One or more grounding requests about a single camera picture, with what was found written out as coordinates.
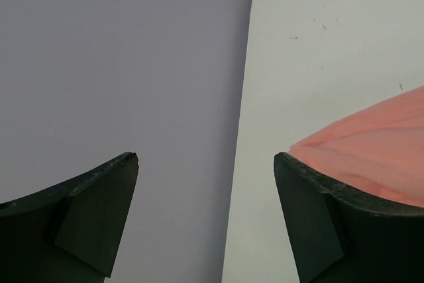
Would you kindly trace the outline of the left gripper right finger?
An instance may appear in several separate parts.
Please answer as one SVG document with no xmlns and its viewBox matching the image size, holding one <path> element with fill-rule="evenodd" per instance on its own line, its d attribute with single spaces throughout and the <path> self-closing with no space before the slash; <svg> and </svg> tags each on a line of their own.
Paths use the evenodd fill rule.
<svg viewBox="0 0 424 283">
<path fill-rule="evenodd" d="M 422 282 L 423 209 L 334 180 L 288 153 L 274 176 L 301 282 Z"/>
</svg>

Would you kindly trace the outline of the pink t shirt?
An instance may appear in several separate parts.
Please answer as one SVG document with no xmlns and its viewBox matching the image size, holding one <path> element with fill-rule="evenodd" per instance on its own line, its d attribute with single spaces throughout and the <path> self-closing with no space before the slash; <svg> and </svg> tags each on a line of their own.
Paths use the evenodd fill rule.
<svg viewBox="0 0 424 283">
<path fill-rule="evenodd" d="M 423 88 L 334 122 L 290 154 L 363 192 L 423 207 Z"/>
</svg>

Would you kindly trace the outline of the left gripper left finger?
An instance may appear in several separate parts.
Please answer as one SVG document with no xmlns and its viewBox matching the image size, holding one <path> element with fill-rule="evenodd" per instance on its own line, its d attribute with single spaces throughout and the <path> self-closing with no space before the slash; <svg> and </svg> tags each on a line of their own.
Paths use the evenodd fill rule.
<svg viewBox="0 0 424 283">
<path fill-rule="evenodd" d="M 1 204 L 2 282 L 104 282 L 113 271 L 138 176 L 123 153 Z"/>
</svg>

